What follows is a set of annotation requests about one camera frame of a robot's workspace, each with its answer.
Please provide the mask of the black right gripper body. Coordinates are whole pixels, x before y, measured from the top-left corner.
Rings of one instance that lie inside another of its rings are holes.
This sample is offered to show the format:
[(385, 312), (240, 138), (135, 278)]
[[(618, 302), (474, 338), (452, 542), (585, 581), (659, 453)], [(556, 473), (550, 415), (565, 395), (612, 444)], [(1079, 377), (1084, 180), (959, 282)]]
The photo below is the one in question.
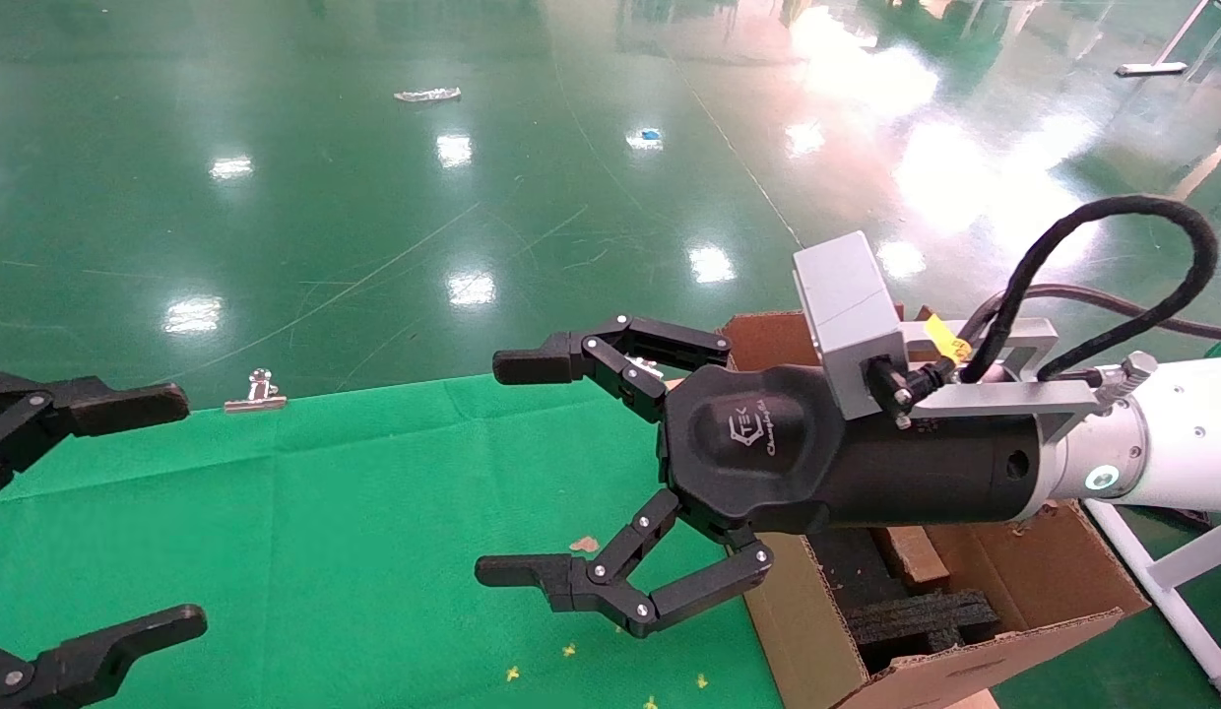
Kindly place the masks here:
[(849, 420), (818, 366), (697, 369), (665, 397), (661, 436), (662, 481), (709, 533), (1009, 521), (1040, 462), (1029, 415)]

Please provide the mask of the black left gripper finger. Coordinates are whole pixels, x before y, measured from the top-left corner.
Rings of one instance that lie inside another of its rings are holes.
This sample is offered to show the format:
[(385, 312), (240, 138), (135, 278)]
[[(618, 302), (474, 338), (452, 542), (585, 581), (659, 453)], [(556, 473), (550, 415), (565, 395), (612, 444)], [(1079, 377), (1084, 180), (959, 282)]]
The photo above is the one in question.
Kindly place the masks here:
[(116, 390), (94, 376), (42, 382), (0, 371), (0, 492), (70, 436), (96, 438), (188, 415), (175, 383)]
[(172, 606), (65, 639), (24, 660), (0, 649), (0, 708), (84, 708), (118, 692), (142, 657), (208, 631), (201, 606)]

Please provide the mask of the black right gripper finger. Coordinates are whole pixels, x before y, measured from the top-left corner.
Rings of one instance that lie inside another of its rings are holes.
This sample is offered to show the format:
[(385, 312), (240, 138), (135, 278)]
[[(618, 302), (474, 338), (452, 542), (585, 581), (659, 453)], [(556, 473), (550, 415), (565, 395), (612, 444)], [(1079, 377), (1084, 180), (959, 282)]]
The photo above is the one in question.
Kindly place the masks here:
[(714, 531), (725, 559), (651, 593), (629, 576), (681, 517), (681, 499), (661, 489), (593, 559), (573, 553), (480, 556), (475, 576), (485, 587), (534, 587), (553, 613), (597, 613), (628, 635), (646, 638), (759, 587), (774, 555), (748, 528)]
[(733, 342), (714, 332), (617, 315), (591, 329), (552, 333), (535, 349), (495, 351), (492, 375), (507, 386), (589, 380), (640, 419), (657, 423), (669, 387), (647, 371), (646, 360), (695, 372), (725, 366), (731, 350)]

